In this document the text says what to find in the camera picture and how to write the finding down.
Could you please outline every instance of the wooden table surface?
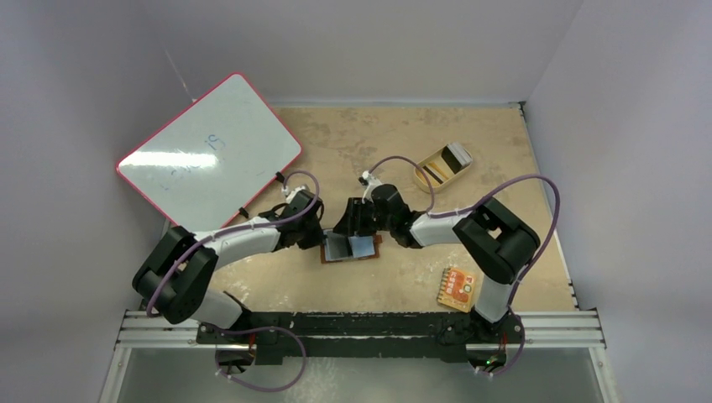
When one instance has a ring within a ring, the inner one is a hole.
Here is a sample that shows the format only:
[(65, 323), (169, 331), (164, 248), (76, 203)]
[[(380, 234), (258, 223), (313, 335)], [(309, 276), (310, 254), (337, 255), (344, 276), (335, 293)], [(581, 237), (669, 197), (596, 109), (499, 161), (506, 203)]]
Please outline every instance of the wooden table surface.
[[(537, 171), (514, 108), (288, 107), (276, 112), (304, 149), (286, 172), (309, 170), (319, 180), (326, 206), (323, 228), (336, 224), (348, 197), (363, 194), (358, 176), (393, 154), (418, 161), (458, 141), (473, 156), (470, 170), (436, 195), (435, 212), (469, 206), (503, 181)], [(375, 173), (384, 183), (396, 185), (411, 208), (427, 207), (429, 196), (414, 183), (412, 166), (389, 161)], [(303, 183), (313, 189), (305, 176), (295, 175), (289, 185)], [(249, 213), (283, 202), (279, 190), (279, 184), (271, 184), (248, 206)], [(497, 198), (544, 238), (551, 215), (540, 183), (521, 182)], [(482, 274), (461, 245), (403, 249), (388, 233), (383, 239), (378, 259), (347, 263), (322, 264), (318, 248), (296, 246), (255, 255), (216, 272), (211, 287), (227, 290), (260, 311), (443, 311), (436, 303), (440, 277), (445, 267), (455, 265), (477, 273), (479, 292)], [(572, 311), (563, 267), (552, 242), (522, 282), (514, 309)]]

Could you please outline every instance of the purple cable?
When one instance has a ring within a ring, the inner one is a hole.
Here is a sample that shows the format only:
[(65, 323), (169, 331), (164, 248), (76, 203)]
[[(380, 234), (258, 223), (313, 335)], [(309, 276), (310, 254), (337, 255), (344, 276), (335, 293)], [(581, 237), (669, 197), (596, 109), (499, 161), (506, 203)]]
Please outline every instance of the purple cable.
[(415, 161), (411, 160), (410, 158), (403, 157), (400, 155), (392, 155), (390, 157), (385, 157), (382, 160), (380, 160), (379, 162), (377, 162), (374, 166), (371, 167), (371, 169), (369, 170), (369, 173), (372, 173), (376, 168), (379, 167), (379, 165), (381, 165), (384, 162), (389, 161), (389, 160), (404, 160), (408, 164), (415, 166), (416, 169), (418, 170), (418, 172), (420, 172), (421, 175), (423, 175), (423, 178), (425, 178), (425, 182), (427, 183), (427, 189), (430, 191), (430, 206), (428, 206), (428, 208), (425, 209), (425, 212), (430, 212), (432, 210), (432, 208), (435, 207), (435, 191), (432, 189), (432, 183), (430, 183), (430, 179), (428, 179), (425, 171), (418, 164), (416, 164)]
[(517, 321), (519, 321), (519, 327), (521, 327), (521, 341), (519, 342), (519, 348), (516, 350), (516, 353), (514, 354), (514, 357), (510, 360), (509, 363), (507, 363), (502, 369), (500, 369), (497, 372), (490, 372), (492, 376), (499, 376), (502, 375), (503, 373), (509, 371), (514, 364), (516, 364), (516, 361), (519, 359), (521, 356), (521, 352), (524, 351), (524, 342), (526, 341), (526, 333), (524, 331), (524, 324), (521, 322), (521, 317), (519, 315), (514, 315)]
[(257, 385), (252, 385), (249, 382), (245, 382), (244, 380), (241, 380), (240, 378), (235, 378), (230, 374), (225, 373), (222, 368), (220, 368), (220, 361), (218, 359), (218, 355), (220, 354), (221, 350), (217, 350), (215, 352), (215, 365), (217, 366), (217, 372), (220, 373), (220, 375), (224, 376), (226, 379), (231, 380), (232, 382), (235, 382), (237, 384), (240, 384), (246, 388), (249, 388), (251, 390), (257, 390), (258, 392), (281, 392), (282, 390), (287, 390), (290, 387), (294, 386), (294, 384), (301, 378), (301, 376), (304, 374), (304, 370), (306, 369), (306, 348), (304, 348), (304, 343), (301, 342), (299, 337), (297, 337), (293, 332), (290, 332), (289, 330), (283, 328), (283, 327), (274, 327), (274, 326), (268, 326), (268, 327), (256, 327), (255, 329), (249, 329), (249, 330), (225, 330), (221, 329), (220, 327), (217, 326), (212, 326), (213, 328), (217, 329), (220, 333), (223, 335), (230, 335), (230, 336), (242, 336), (244, 334), (251, 334), (251, 333), (257, 333), (257, 332), (268, 332), (268, 331), (277, 331), (277, 332), (283, 332), (287, 336), (294, 338), (296, 340), (296, 343), (299, 344), (299, 349), (301, 350), (301, 368), (299, 368), (299, 373), (296, 375), (296, 377), (290, 381), (287, 384), (284, 384), (282, 386), (278, 386), (276, 388), (266, 388), (264, 386), (257, 386)]
[(194, 253), (198, 248), (200, 248), (202, 245), (208, 243), (209, 241), (212, 241), (213, 239), (220, 238), (220, 237), (222, 237), (222, 236), (224, 236), (224, 235), (227, 235), (227, 234), (229, 234), (229, 233), (236, 233), (236, 232), (238, 232), (238, 231), (243, 231), (244, 229), (268, 228), (268, 227), (276, 227), (276, 226), (278, 226), (278, 225), (286, 224), (286, 223), (288, 223), (288, 222), (292, 222), (292, 221), (296, 220), (297, 218), (299, 218), (299, 217), (305, 215), (307, 212), (309, 212), (309, 210), (311, 210), (312, 207), (314, 207), (314, 205), (317, 204), (317, 198), (319, 197), (319, 190), (320, 190), (320, 189), (319, 189), (319, 182), (317, 181), (317, 178), (316, 178), (314, 175), (312, 175), (311, 173), (309, 173), (309, 172), (307, 172), (307, 171), (305, 171), (305, 170), (295, 170), (294, 172), (291, 172), (291, 173), (285, 178), (285, 186), (286, 186), (287, 179), (289, 179), (289, 178), (290, 178), (292, 175), (294, 175), (294, 174), (307, 175), (307, 176), (309, 176), (309, 177), (311, 178), (312, 181), (314, 181), (314, 187), (315, 187), (315, 189), (314, 189), (314, 197), (311, 199), (311, 201), (309, 202), (309, 204), (306, 206), (306, 208), (305, 208), (304, 210), (302, 210), (301, 212), (298, 212), (298, 213), (295, 214), (294, 216), (291, 216), (291, 217), (289, 217), (289, 218), (285, 218), (285, 219), (283, 219), (283, 220), (277, 220), (277, 221), (273, 221), (273, 222), (261, 222), (261, 223), (255, 224), (254, 226), (241, 225), (241, 226), (237, 226), (237, 227), (228, 227), (228, 228), (225, 228), (225, 229), (223, 229), (223, 230), (221, 230), (221, 231), (217, 231), (214, 235), (212, 235), (212, 236), (210, 236), (210, 237), (205, 237), (205, 238), (203, 238), (203, 239), (201, 239), (201, 240), (195, 242), (192, 246), (190, 246), (190, 248), (188, 248), (188, 250), (187, 250), (185, 253), (183, 253), (183, 254), (180, 256), (180, 258), (178, 258), (178, 260), (176, 260), (176, 261), (173, 263), (173, 265), (170, 267), (170, 269), (168, 269), (168, 271), (165, 273), (165, 275), (163, 276), (163, 279), (160, 281), (160, 283), (159, 283), (158, 286), (156, 287), (156, 289), (155, 289), (155, 291), (154, 291), (154, 294), (153, 294), (153, 295), (151, 296), (151, 298), (149, 299), (149, 303), (146, 305), (146, 315), (147, 315), (148, 317), (157, 317), (157, 316), (158, 316), (157, 314), (154, 314), (154, 313), (153, 313), (153, 310), (154, 310), (155, 303), (157, 302), (158, 297), (159, 297), (159, 295), (160, 295), (160, 292), (163, 290), (163, 288), (165, 287), (165, 285), (168, 284), (168, 281), (170, 280), (170, 277), (175, 273), (176, 270), (178, 270), (178, 266), (180, 266), (180, 265), (181, 265), (183, 262), (185, 262), (189, 257), (191, 257), (191, 255), (193, 255), (193, 253)]
[[(488, 201), (490, 198), (492, 198), (494, 195), (499, 193), (500, 191), (504, 190), (505, 188), (514, 185), (517, 182), (521, 181), (526, 181), (527, 179), (539, 179), (541, 181), (545, 181), (551, 188), (554, 193), (554, 211), (552, 213), (552, 225), (549, 227), (549, 231), (547, 232), (547, 236), (544, 238), (544, 242), (542, 242), (542, 246), (537, 250), (537, 252), (534, 254), (534, 256), (531, 257), (531, 260), (529, 263), (526, 265), (524, 270), (521, 271), (519, 276), (516, 278), (514, 285), (512, 286), (512, 291), (510, 293), (510, 297), (507, 300), (507, 307), (509, 308), (509, 312), (514, 315), (514, 311), (511, 309), (511, 303), (514, 300), (516, 291), (519, 289), (519, 284), (521, 281), (524, 279), (524, 276), (529, 273), (529, 270), (534, 266), (534, 264), (539, 260), (540, 257), (542, 257), (542, 254), (544, 253), (544, 250), (547, 248), (549, 245), (549, 242), (551, 242), (554, 230), (556, 230), (556, 226), (558, 223), (558, 214), (561, 211), (561, 195), (559, 194), (558, 187), (556, 184), (549, 178), (543, 175), (539, 174), (529, 174), (529, 175), (522, 175), (522, 176), (517, 176), (514, 179), (511, 179), (499, 186), (497, 186), (495, 189), (492, 189), (489, 193), (486, 195), (482, 196), (482, 198), (479, 199), (476, 203), (474, 203), (472, 206), (467, 207), (461, 211), (453, 211), (453, 212), (441, 212), (438, 214), (431, 214), (430, 217), (433, 218), (443, 218), (443, 217), (451, 217), (454, 215), (458, 215), (461, 213), (470, 213), (474, 210), (476, 210), (478, 207), (482, 206), (484, 202)], [(521, 341), (519, 343), (519, 348), (516, 350), (516, 353), (514, 357), (512, 357), (512, 360), (505, 365), (502, 369), (495, 373), (490, 373), (492, 375), (501, 375), (508, 370), (511, 369), (511, 367), (516, 363), (516, 361), (519, 359), (521, 356), (521, 352), (524, 350), (524, 343), (526, 341), (525, 339), (525, 331), (524, 331), (524, 323), (521, 321), (521, 317), (518, 315), (515, 315), (516, 319), (519, 321), (519, 325), (521, 327)]]
[(534, 264), (539, 260), (539, 258), (542, 257), (544, 250), (547, 248), (547, 246), (549, 245), (549, 242), (551, 242), (551, 240), (552, 240), (552, 237), (554, 235), (554, 230), (556, 229), (556, 226), (558, 223), (558, 214), (559, 214), (559, 211), (561, 210), (561, 196), (559, 195), (558, 187), (556, 186), (556, 184), (551, 179), (547, 178), (544, 175), (528, 174), (528, 175), (517, 176), (514, 179), (511, 179), (505, 183), (502, 183), (501, 185), (497, 186), (495, 189), (492, 189), (492, 191), (490, 191), (486, 195), (482, 196), (482, 198), (480, 198), (479, 201), (477, 201), (470, 207), (467, 207), (467, 208), (464, 208), (463, 210), (458, 210), (458, 211), (439, 212), (439, 213), (431, 213), (430, 214), (430, 217), (432, 217), (432, 218), (445, 218), (445, 217), (452, 217), (452, 216), (459, 215), (459, 214), (469, 214), (470, 212), (477, 210), (486, 201), (488, 201), (494, 195), (503, 191), (507, 187), (512, 186), (515, 183), (518, 183), (521, 181), (526, 181), (528, 179), (538, 179), (541, 181), (545, 181), (552, 188), (552, 191), (554, 192), (554, 211), (552, 214), (552, 225), (551, 225), (551, 227), (549, 227), (549, 231), (547, 232), (547, 236), (544, 238), (544, 242), (542, 242), (542, 246), (537, 250), (537, 252), (531, 258), (531, 260), (526, 265), (524, 270), (521, 272), (519, 277), (517, 277), (517, 279), (515, 280), (514, 285), (512, 286), (512, 292), (510, 294), (510, 298), (507, 301), (507, 305), (511, 305), (512, 301), (514, 300), (514, 295), (516, 294), (516, 290), (519, 288), (519, 283), (524, 278), (524, 276), (527, 273), (529, 273), (529, 270), (531, 270), (531, 267), (534, 266)]

